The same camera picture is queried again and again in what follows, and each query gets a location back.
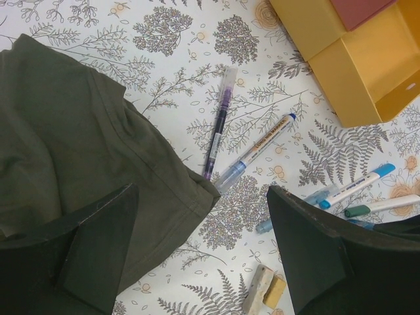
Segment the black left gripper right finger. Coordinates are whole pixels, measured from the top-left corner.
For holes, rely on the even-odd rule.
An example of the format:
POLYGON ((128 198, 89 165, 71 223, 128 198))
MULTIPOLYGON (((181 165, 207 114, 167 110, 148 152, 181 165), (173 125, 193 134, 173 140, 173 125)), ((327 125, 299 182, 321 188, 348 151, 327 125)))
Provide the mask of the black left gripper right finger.
POLYGON ((368 230, 286 194, 266 197, 296 314, 419 313, 419 217, 368 230))

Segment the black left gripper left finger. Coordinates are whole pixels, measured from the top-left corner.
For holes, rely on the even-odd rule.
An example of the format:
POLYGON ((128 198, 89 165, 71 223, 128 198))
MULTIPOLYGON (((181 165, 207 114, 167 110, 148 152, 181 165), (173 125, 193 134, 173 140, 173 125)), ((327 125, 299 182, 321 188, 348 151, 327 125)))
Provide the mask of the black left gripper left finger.
POLYGON ((2 314, 111 314, 138 210, 128 184, 1 241, 2 314))

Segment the yellow bottom drawer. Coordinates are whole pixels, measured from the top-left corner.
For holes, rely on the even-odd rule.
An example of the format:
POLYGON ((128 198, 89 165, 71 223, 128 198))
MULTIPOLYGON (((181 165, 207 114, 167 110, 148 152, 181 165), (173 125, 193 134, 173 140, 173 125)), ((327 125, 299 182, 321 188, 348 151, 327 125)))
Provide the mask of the yellow bottom drawer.
POLYGON ((419 1, 397 1, 309 64, 343 127, 393 120, 419 96, 419 1))

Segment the green red yellow drawer box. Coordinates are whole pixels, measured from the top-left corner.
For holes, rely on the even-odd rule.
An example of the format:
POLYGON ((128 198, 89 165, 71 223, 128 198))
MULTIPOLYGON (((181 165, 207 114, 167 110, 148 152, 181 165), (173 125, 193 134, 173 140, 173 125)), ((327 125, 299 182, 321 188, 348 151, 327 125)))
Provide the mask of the green red yellow drawer box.
POLYGON ((419 30, 418 1, 271 1, 304 60, 308 61, 347 32, 395 9, 419 30))

